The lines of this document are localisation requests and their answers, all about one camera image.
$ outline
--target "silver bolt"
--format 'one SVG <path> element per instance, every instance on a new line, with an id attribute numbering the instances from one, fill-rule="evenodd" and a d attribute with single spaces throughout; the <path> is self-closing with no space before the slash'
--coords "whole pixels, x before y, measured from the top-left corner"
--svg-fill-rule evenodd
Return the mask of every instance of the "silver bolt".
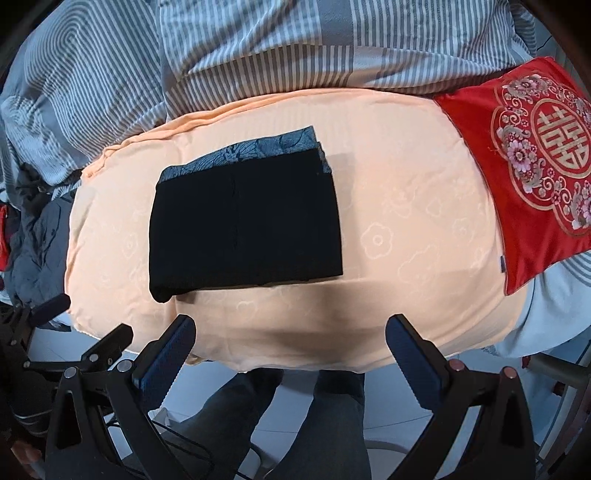
<path id="1" fill-rule="evenodd" d="M 122 360 L 117 364 L 117 370 L 120 372 L 128 372 L 134 363 L 131 360 Z"/>
<path id="2" fill-rule="evenodd" d="M 454 372 L 460 372 L 466 368 L 466 365 L 464 364 L 464 362 L 462 362 L 458 358 L 452 358 L 448 363 L 449 363 L 450 368 Z"/>
<path id="3" fill-rule="evenodd" d="M 517 370 L 513 367 L 505 367 L 503 373 L 507 378 L 517 378 Z"/>
<path id="4" fill-rule="evenodd" d="M 72 378 L 73 376 L 76 375 L 77 371 L 78 371 L 78 369 L 76 367 L 68 367 L 68 368 L 66 368 L 66 371 L 64 372 L 64 377 Z"/>

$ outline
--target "jeans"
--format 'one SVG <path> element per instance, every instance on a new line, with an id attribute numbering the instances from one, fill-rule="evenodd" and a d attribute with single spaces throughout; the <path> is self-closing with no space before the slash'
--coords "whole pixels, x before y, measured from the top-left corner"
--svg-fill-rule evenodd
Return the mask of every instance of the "jeans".
<path id="1" fill-rule="evenodd" d="M 259 368 L 235 375 L 215 392 L 199 413 L 175 430 L 205 446 L 215 466 L 171 449 L 196 480 L 233 480 L 250 449 L 251 435 L 271 404 L 283 372 Z M 321 371 L 308 415 L 285 458 L 266 480 L 371 480 L 363 439 L 364 376 L 351 372 Z M 164 440 L 205 455 L 204 451 L 169 432 Z M 124 463 L 141 467 L 134 455 Z"/>

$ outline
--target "red fabric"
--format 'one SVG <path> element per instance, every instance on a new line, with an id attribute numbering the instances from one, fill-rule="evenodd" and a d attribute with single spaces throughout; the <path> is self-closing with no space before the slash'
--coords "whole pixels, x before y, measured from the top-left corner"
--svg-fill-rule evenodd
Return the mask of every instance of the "red fabric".
<path id="1" fill-rule="evenodd" d="M 591 104 L 552 59 L 435 101 L 470 148 L 495 202 L 510 295 L 591 249 Z"/>
<path id="2" fill-rule="evenodd" d="M 6 226 L 6 217 L 8 216 L 8 206 L 2 205 L 0 207 L 0 271 L 6 270 L 8 265 L 8 255 L 10 248 L 4 237 L 4 227 Z"/>

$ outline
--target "peach blanket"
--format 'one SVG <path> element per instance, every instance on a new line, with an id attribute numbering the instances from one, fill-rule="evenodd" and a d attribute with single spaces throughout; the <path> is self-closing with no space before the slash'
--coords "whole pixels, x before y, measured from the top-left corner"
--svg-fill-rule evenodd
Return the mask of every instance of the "peach blanket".
<path id="1" fill-rule="evenodd" d="M 148 221 L 162 170 L 308 125 L 333 169 L 343 277 L 156 303 Z M 107 148 L 84 170 L 70 230 L 66 292 L 77 329 L 102 337 L 127 323 L 138 351 L 185 313 L 197 325 L 189 360 L 237 371 L 386 365 L 394 313 L 453 355 L 502 339 L 525 301 L 524 289 L 503 295 L 495 208 L 460 135 L 431 100 L 395 93 L 303 90 L 182 116 Z"/>

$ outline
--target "striped blanket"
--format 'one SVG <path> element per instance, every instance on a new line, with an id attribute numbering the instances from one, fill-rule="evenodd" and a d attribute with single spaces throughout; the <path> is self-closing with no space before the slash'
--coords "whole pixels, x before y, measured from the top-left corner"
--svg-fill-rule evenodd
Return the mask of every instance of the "striped blanket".
<path id="1" fill-rule="evenodd" d="M 191 111 L 266 93 L 426 95 L 535 53 L 517 0 L 65 0 L 0 95 L 0 194 L 34 167 L 54 196 L 103 148 Z"/>

